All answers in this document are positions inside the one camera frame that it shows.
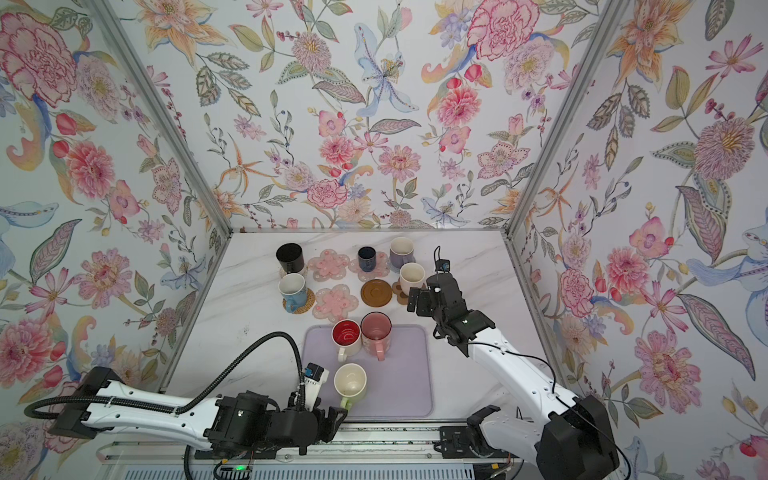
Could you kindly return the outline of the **brown paw cork coaster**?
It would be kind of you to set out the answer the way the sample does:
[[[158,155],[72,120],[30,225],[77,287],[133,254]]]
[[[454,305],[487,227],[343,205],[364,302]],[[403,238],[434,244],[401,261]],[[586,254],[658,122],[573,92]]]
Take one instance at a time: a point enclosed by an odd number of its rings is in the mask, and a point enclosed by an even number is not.
[[[395,281],[395,282],[394,282],[394,283],[391,285],[391,288],[392,288],[393,294],[394,294],[394,295],[395,295],[395,297],[396,297],[396,300],[397,300],[397,302],[398,302],[400,305],[407,305],[407,304],[408,304],[408,301],[409,301],[409,296],[408,296],[408,294],[407,294],[406,292],[404,292],[404,291],[403,291],[403,289],[401,288],[400,282],[399,282],[399,281]]]

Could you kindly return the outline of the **cream mug pink handle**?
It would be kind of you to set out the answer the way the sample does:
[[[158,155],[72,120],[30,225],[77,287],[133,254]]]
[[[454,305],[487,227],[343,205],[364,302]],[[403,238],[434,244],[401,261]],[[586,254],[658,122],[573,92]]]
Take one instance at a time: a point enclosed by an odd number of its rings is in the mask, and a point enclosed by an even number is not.
[[[419,263],[406,263],[400,268],[399,284],[405,297],[409,296],[412,288],[420,289],[425,280],[426,271]]]

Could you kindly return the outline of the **brown round wooden coaster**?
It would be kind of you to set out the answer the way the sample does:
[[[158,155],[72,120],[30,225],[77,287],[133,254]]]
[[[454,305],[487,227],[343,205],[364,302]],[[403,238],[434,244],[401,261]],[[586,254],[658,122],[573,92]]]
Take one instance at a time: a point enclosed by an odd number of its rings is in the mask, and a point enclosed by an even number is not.
[[[369,280],[361,287],[360,297],[363,303],[369,307],[383,307],[392,300],[392,287],[382,279]]]

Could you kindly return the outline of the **pink flower coaster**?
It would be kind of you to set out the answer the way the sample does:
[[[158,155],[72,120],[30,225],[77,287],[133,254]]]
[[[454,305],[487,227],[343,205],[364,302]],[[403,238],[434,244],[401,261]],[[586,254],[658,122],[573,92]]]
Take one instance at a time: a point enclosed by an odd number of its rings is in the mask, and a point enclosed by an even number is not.
[[[358,266],[357,255],[354,259],[350,261],[350,264],[348,266],[349,270],[352,273],[354,273],[361,282],[367,282],[373,279],[383,279],[387,277],[390,273],[388,255],[383,251],[378,251],[378,250],[376,251],[377,251],[377,266],[373,272],[364,273],[360,270]]]
[[[307,262],[312,278],[317,282],[341,280],[347,274],[350,259],[346,254],[339,254],[333,249],[323,250],[318,256]]]
[[[312,315],[319,320],[337,323],[348,319],[359,306],[359,300],[345,284],[323,288],[315,293]]]

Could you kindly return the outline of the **cream mug green handle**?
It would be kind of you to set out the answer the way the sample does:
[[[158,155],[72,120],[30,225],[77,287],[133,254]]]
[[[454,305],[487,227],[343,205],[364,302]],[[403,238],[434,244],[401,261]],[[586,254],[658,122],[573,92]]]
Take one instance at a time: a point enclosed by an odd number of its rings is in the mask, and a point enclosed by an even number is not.
[[[347,363],[336,371],[333,385],[341,398],[340,407],[350,410],[365,398],[368,376],[365,369],[359,364]]]

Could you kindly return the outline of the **cream mug purple handle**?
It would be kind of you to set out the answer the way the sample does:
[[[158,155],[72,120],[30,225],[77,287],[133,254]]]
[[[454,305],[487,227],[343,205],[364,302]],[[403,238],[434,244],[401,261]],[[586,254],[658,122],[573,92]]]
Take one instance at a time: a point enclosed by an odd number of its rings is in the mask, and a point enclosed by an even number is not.
[[[407,237],[397,237],[390,243],[389,262],[391,267],[399,271],[404,265],[415,262],[414,243]]]

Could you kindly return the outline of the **pink tall mug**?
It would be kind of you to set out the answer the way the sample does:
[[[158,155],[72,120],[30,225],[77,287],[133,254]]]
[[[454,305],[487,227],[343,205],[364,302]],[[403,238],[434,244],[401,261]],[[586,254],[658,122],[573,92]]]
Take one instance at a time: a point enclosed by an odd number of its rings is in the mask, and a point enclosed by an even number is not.
[[[384,361],[391,345],[393,324],[382,312],[370,312],[360,323],[363,348],[378,361]]]

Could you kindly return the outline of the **small dark blue mug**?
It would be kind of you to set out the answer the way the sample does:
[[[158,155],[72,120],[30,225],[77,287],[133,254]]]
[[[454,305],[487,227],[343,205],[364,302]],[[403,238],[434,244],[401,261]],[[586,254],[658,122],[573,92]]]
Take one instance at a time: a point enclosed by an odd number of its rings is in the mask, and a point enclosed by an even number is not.
[[[371,246],[363,246],[357,252],[357,259],[362,272],[373,272],[377,266],[377,251]]]

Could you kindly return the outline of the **pink flower coaster front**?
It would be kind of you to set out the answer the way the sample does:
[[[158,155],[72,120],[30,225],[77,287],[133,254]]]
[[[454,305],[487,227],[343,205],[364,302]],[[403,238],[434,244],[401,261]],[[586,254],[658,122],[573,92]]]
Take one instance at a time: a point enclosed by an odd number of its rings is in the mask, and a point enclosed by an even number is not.
[[[319,320],[337,323],[348,319],[359,306],[359,300],[345,284],[323,288],[315,293],[312,315]]]

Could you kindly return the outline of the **woven rattan round coaster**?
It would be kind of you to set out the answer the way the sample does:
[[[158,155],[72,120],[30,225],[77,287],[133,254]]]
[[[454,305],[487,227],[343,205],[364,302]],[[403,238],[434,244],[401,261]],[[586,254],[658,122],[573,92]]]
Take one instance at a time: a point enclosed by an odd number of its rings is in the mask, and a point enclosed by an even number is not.
[[[304,288],[301,291],[282,298],[283,309],[289,314],[300,315],[310,311],[316,301],[313,290]]]

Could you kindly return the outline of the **blue mug white inside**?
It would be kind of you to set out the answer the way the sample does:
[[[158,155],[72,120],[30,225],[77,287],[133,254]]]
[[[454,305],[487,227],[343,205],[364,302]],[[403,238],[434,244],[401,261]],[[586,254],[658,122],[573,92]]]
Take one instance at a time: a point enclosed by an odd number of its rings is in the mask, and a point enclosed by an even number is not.
[[[286,274],[280,280],[278,289],[283,298],[284,309],[287,312],[296,313],[307,304],[308,289],[306,280],[302,274]]]

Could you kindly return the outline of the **black mug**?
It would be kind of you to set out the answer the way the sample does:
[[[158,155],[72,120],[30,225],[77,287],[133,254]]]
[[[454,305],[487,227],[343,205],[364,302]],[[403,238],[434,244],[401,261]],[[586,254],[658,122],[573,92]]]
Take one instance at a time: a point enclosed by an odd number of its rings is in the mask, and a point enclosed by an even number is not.
[[[287,274],[302,274],[305,270],[305,260],[302,247],[297,243],[285,243],[276,251],[276,259],[281,271]]]

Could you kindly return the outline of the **multicolour embroidered round coaster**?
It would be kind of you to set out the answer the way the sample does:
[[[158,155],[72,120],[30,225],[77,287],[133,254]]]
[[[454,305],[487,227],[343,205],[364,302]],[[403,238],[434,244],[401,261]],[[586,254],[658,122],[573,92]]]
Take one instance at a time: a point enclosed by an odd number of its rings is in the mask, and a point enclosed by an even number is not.
[[[305,267],[304,267],[302,270],[300,270],[299,272],[293,272],[293,273],[299,273],[299,274],[301,274],[302,276],[306,277],[306,276],[307,276],[307,272],[308,272],[308,267],[307,267],[307,266],[305,266]],[[280,278],[281,278],[281,279],[282,279],[282,278],[284,278],[286,275],[288,275],[288,272],[286,272],[286,271],[285,271],[284,269],[282,269],[282,268],[280,268],[280,269],[279,269],[278,273],[279,273],[279,276],[280,276]]]

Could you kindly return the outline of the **aluminium mounting rail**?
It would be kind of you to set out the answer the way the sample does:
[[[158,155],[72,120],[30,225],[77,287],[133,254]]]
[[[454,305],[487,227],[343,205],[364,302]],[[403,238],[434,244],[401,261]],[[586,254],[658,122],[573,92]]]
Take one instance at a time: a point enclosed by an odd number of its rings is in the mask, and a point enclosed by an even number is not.
[[[301,455],[295,448],[277,450],[274,459],[248,459],[236,457],[228,462],[331,462],[354,461],[378,463],[407,463],[416,461],[460,460],[473,463],[494,463],[503,460],[444,459],[433,448],[439,439],[441,426],[460,426],[458,423],[436,422],[406,423],[344,423],[333,441],[318,443]],[[180,463],[186,446],[180,442],[161,440],[150,436],[117,438],[99,448],[97,459],[103,464],[123,463]]]

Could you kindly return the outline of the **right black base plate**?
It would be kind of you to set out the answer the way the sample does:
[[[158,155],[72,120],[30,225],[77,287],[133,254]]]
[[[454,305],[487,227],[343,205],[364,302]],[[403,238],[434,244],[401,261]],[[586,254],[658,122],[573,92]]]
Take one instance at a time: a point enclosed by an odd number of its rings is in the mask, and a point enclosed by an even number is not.
[[[441,426],[438,433],[439,439],[433,443],[433,448],[444,459],[504,461],[516,459],[516,456],[509,452],[493,449],[479,426],[468,424]]]

